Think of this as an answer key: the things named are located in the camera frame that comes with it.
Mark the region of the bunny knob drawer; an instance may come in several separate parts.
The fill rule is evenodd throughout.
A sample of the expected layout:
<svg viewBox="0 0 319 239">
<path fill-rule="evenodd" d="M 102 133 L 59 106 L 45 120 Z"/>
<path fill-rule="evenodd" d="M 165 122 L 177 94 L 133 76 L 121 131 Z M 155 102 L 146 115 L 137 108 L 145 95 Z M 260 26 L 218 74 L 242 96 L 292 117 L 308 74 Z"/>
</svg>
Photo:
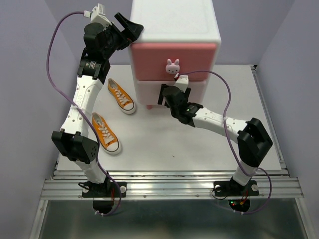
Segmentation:
<svg viewBox="0 0 319 239">
<path fill-rule="evenodd" d="M 174 62 L 171 59 L 167 59 L 165 70 L 169 74 L 177 74 L 180 71 L 179 59 Z"/>
</svg>

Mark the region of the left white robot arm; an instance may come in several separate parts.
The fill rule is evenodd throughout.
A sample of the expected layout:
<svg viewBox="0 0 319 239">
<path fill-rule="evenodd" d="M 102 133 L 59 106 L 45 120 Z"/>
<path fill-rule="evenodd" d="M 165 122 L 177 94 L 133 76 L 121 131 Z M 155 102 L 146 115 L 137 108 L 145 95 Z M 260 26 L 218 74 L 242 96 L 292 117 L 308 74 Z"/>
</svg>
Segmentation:
<svg viewBox="0 0 319 239">
<path fill-rule="evenodd" d="M 144 29 L 143 25 L 131 22 L 119 12 L 115 14 L 115 19 L 123 30 L 106 20 L 85 26 L 85 47 L 77 70 L 74 97 L 69 98 L 54 86 L 71 106 L 60 130 L 52 133 L 52 141 L 63 156 L 80 167 L 99 196 L 110 193 L 111 177 L 99 163 L 98 139 L 89 138 L 89 130 L 94 129 L 89 118 L 110 70 L 109 59 L 116 51 L 137 41 Z"/>
</svg>

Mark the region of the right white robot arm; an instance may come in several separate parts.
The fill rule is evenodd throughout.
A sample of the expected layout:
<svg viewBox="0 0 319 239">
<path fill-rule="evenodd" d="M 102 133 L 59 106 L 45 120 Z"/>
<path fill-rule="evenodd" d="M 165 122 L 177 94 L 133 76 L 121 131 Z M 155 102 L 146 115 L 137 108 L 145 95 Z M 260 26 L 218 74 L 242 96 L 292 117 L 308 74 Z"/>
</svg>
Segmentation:
<svg viewBox="0 0 319 239">
<path fill-rule="evenodd" d="M 228 143 L 238 145 L 239 161 L 229 188 L 234 194 L 247 189 L 247 183 L 256 174 L 257 168 L 267 155 L 273 142 L 259 119 L 239 120 L 224 117 L 203 105 L 188 101 L 190 88 L 185 92 L 176 86 L 163 85 L 161 95 L 173 118 L 180 123 L 202 128 L 226 137 Z"/>
</svg>

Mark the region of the white plastic shoe cabinet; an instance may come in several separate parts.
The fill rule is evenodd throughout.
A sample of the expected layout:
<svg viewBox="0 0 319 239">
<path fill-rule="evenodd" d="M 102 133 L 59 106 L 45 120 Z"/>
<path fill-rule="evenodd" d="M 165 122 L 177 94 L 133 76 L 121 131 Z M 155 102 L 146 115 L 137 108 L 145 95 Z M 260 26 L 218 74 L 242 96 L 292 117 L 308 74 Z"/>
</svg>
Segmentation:
<svg viewBox="0 0 319 239">
<path fill-rule="evenodd" d="M 144 26 L 140 37 L 134 43 L 217 44 L 214 66 L 221 46 L 221 36 L 212 1 L 135 0 L 132 3 L 130 21 Z M 132 65 L 131 69 L 133 81 L 139 81 Z M 209 70 L 189 72 L 189 82 L 208 80 Z"/>
</svg>

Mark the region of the orange sneaker near cabinet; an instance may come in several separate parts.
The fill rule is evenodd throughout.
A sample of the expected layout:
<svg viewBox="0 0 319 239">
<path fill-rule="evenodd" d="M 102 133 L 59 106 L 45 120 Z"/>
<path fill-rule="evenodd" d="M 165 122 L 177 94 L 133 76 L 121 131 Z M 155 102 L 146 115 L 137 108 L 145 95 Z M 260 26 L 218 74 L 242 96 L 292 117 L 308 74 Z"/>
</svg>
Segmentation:
<svg viewBox="0 0 319 239">
<path fill-rule="evenodd" d="M 107 87 L 123 113 L 127 115 L 132 115 L 135 113 L 136 104 L 134 100 L 115 80 L 109 78 Z"/>
</svg>

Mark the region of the light pink lower drawer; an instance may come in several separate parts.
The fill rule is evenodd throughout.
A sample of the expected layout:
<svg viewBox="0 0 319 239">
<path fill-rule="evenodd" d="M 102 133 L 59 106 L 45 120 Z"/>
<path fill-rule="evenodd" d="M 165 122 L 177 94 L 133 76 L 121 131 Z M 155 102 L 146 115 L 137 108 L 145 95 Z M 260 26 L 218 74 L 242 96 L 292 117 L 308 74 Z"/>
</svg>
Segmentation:
<svg viewBox="0 0 319 239">
<path fill-rule="evenodd" d="M 142 105 L 157 105 L 162 84 L 172 86 L 174 81 L 134 81 L 137 101 Z M 188 87 L 191 88 L 189 101 L 201 103 L 207 85 L 208 80 L 200 82 L 190 81 L 188 84 Z"/>
</svg>

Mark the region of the orange sneaker front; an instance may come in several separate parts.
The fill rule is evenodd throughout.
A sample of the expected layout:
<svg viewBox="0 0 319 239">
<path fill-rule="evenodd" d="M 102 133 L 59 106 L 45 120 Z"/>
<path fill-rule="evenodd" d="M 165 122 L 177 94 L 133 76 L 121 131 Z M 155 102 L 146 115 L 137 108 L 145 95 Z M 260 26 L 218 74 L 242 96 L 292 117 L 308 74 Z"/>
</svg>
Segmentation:
<svg viewBox="0 0 319 239">
<path fill-rule="evenodd" d="M 104 118 L 98 113 L 92 113 L 92 125 L 105 152 L 109 155 L 118 155 L 122 151 L 121 143 Z"/>
</svg>

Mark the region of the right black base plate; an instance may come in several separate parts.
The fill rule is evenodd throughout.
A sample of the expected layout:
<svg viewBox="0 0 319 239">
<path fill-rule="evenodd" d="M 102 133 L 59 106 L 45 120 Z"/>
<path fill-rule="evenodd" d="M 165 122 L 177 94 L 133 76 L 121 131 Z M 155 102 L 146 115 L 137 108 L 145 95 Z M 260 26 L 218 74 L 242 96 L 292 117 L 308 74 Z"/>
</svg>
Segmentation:
<svg viewBox="0 0 319 239">
<path fill-rule="evenodd" d="M 226 197 L 256 197 L 259 196 L 259 188 L 255 180 L 250 180 L 245 186 L 229 181 L 215 181 L 212 189 L 212 196 L 216 198 Z"/>
</svg>

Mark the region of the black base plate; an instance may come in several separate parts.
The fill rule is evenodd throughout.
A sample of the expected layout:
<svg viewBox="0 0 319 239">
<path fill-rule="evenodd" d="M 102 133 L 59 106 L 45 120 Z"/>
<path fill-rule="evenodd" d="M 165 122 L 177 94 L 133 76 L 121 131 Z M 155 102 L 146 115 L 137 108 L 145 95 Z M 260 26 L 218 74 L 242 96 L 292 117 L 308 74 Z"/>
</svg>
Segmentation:
<svg viewBox="0 0 319 239">
<path fill-rule="evenodd" d="M 256 197 L 259 196 L 259 188 L 255 180 L 250 180 L 245 186 L 229 181 L 215 181 L 212 189 L 212 196 L 216 198 L 226 197 Z"/>
<path fill-rule="evenodd" d="M 92 182 L 79 182 L 78 186 L 82 188 L 83 198 L 111 198 L 120 197 L 120 193 L 114 182 L 96 184 Z"/>
</svg>

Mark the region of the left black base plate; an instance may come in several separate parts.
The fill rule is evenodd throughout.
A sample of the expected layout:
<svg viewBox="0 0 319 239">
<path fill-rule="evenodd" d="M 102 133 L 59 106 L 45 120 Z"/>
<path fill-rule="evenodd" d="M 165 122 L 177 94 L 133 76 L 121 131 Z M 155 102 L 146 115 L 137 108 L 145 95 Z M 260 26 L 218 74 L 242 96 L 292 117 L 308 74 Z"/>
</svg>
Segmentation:
<svg viewBox="0 0 319 239">
<path fill-rule="evenodd" d="M 83 198 L 111 198 L 120 197 L 120 193 L 114 182 L 96 184 L 92 182 L 79 182 L 78 186 L 82 188 Z"/>
</svg>

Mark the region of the aluminium mounting rail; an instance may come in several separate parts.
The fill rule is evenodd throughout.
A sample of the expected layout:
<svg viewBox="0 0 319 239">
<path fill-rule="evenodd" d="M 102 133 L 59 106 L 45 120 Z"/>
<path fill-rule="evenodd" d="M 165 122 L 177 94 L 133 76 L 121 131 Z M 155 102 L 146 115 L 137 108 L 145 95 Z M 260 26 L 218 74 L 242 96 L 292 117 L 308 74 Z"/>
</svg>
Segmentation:
<svg viewBox="0 0 319 239">
<path fill-rule="evenodd" d="M 127 183 L 127 195 L 111 217 L 95 215 L 92 199 L 82 197 L 80 169 L 58 157 L 53 176 L 44 182 L 31 231 L 33 239 L 307 239 L 303 193 L 290 177 L 274 145 L 258 173 L 260 195 L 251 199 L 252 215 L 229 210 L 211 196 L 215 181 L 229 179 L 236 163 L 224 137 L 174 120 L 167 109 L 127 116 L 107 87 L 94 110 L 119 136 L 116 157 L 99 153 L 103 167 Z"/>
</svg>

